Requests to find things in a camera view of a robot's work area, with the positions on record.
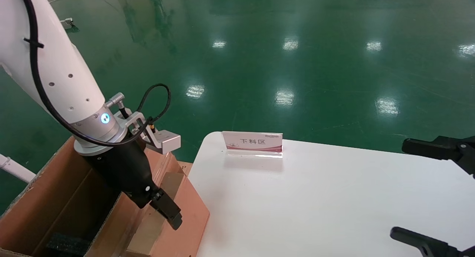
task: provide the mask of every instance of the cardboard divider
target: cardboard divider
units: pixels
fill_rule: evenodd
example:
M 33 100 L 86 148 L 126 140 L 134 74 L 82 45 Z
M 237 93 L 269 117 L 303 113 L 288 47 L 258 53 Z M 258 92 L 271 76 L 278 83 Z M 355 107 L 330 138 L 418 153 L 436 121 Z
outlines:
M 0 248 L 32 255 L 91 168 L 71 137 L 0 218 Z
M 195 257 L 197 254 L 209 211 L 172 154 L 166 155 L 163 165 L 163 173 L 159 173 L 155 183 L 180 207 L 183 223 L 173 230 L 160 213 L 152 207 L 146 208 L 126 257 Z

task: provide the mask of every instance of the white table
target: white table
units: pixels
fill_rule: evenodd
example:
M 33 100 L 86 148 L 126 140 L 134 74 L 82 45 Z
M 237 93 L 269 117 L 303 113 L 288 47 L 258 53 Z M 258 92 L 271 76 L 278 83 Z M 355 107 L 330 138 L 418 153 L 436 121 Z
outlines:
M 190 180 L 211 216 L 198 257 L 420 257 L 394 226 L 475 245 L 475 181 L 451 161 L 284 140 L 283 159 L 203 140 Z

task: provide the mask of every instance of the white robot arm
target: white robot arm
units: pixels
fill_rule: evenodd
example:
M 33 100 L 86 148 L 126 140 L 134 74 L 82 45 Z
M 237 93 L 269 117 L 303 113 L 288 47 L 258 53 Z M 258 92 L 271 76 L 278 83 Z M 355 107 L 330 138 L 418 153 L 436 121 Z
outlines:
M 150 127 L 170 105 L 169 88 L 161 83 L 151 86 L 133 113 L 124 108 L 121 93 L 105 103 L 47 0 L 0 0 L 0 14 L 0 64 L 5 71 L 76 137 L 74 149 L 109 186 L 126 193 L 140 208 L 151 205 L 174 229 L 180 227 L 180 208 L 153 182 L 138 143 L 162 153 L 165 144 L 174 145 L 167 151 L 180 147 L 180 136 Z M 167 105 L 157 117 L 146 120 L 141 107 L 157 86 L 166 88 Z M 109 107 L 115 104 L 120 112 L 112 115 Z

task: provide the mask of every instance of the sign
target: sign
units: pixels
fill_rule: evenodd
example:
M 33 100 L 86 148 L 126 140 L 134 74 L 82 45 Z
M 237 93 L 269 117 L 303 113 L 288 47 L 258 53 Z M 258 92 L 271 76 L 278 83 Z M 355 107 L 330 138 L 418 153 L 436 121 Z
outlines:
M 282 152 L 282 134 L 223 131 L 227 149 Z

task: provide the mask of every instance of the cardboard box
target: cardboard box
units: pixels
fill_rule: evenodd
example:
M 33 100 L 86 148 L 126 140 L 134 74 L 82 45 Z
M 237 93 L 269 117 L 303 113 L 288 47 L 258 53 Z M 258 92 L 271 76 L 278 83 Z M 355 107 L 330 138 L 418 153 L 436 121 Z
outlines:
M 73 138 L 66 141 L 0 218 L 0 257 L 57 256 L 58 252 L 51 247 L 55 234 L 92 242 L 86 257 L 115 257 L 127 249 L 144 223 L 145 214 L 150 213 L 149 206 L 141 210 L 125 194 L 109 188 L 74 151 L 73 141 Z M 183 184 L 188 181 L 186 174 L 172 154 L 163 156 L 150 149 L 145 149 L 145 153 L 158 185 L 177 188 L 176 197 L 185 185 L 188 188 L 185 192 L 190 192 L 190 185 Z M 202 204 L 200 198 L 195 201 Z M 186 222 L 190 224 L 192 221 L 185 218 L 189 211 L 184 211 L 189 205 L 175 202 L 182 208 L 182 227 Z M 200 211 L 200 219 L 207 221 L 207 209 L 203 211 L 200 207 Z

